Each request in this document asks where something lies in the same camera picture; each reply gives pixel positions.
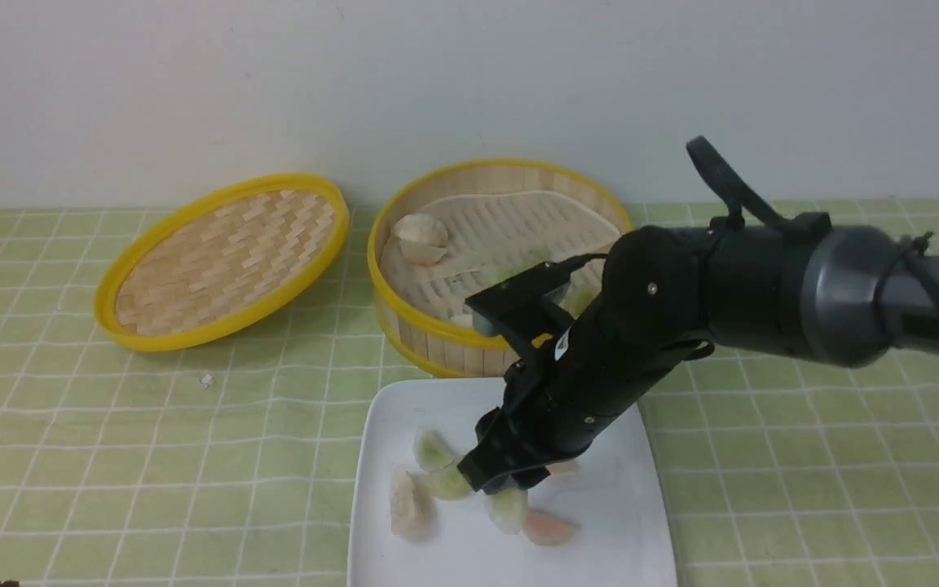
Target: square plate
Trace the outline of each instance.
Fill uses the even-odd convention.
[[[676,568],[655,461],[640,416],[623,413],[578,458],[577,475],[533,488],[533,508],[576,523],[564,546],[543,547],[492,524],[483,494],[436,501],[437,531],[422,543],[391,534],[395,467],[418,471],[412,446],[421,428],[458,452],[476,445],[474,423],[502,402],[502,379],[398,382],[368,410],[350,524],[350,587],[489,585],[672,587]]]

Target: steamer basket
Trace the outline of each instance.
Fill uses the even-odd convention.
[[[315,175],[224,188],[161,220],[122,253],[97,289],[97,322],[138,351],[225,337],[320,277],[349,227],[339,189]]]
[[[550,194],[552,200],[546,201],[545,193],[538,192]],[[503,194],[517,196],[480,197]],[[456,205],[460,198],[454,196],[477,196],[469,200],[486,200],[488,211],[484,214],[461,211]],[[452,239],[448,250],[454,256],[418,270],[424,271],[418,274],[418,279],[431,279],[433,287],[406,281],[415,271],[407,264],[402,267],[395,259],[396,239],[391,238],[394,224],[417,211],[439,216]],[[610,227],[605,229],[610,231],[603,233],[597,229],[600,223]],[[499,224],[506,226],[506,235],[517,232],[517,227],[533,226],[535,231],[521,230],[518,236],[503,237],[500,234],[503,231],[496,227]],[[541,233],[545,236],[538,233],[539,226],[545,227]],[[502,376],[517,360],[517,354],[502,338],[480,337],[473,330],[447,320],[444,312],[456,311],[454,306],[460,304],[453,303],[452,297],[465,298],[486,286],[480,276],[495,271],[496,263],[518,267],[538,248],[548,250],[554,260],[573,254],[605,252],[630,227],[622,205],[607,190],[574,171],[518,160],[474,161],[434,171],[395,196],[372,226],[368,269],[376,291],[381,329],[396,350],[433,375]],[[536,236],[525,238],[528,234]],[[500,246],[482,253],[479,249],[471,250],[473,246],[467,245],[467,241],[477,242],[478,246],[481,242],[492,246],[498,242]],[[602,261],[590,263],[577,272],[571,285],[599,289],[602,268]]]

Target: green checkered tablecloth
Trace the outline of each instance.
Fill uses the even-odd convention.
[[[895,234],[934,230],[939,252],[939,201],[822,208]],[[637,223],[719,211],[630,207]],[[374,214],[354,211],[346,252],[283,311],[143,355],[98,331],[90,305],[108,264],[164,212],[0,211],[0,579],[345,585],[369,402],[425,376],[377,327]],[[894,353],[849,372],[721,351],[641,408],[682,584],[939,586],[939,358]]]

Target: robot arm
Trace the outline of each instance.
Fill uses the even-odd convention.
[[[708,227],[647,226],[619,238],[578,320],[554,298],[603,255],[541,263],[467,298],[474,327],[502,335],[521,357],[458,465],[473,490],[533,487],[545,465],[578,457],[676,365],[714,345],[845,368],[891,346],[939,354],[929,235],[896,242],[876,227],[832,227],[824,213],[785,219],[704,138],[688,152],[728,214]],[[743,207],[761,226],[745,226]]]

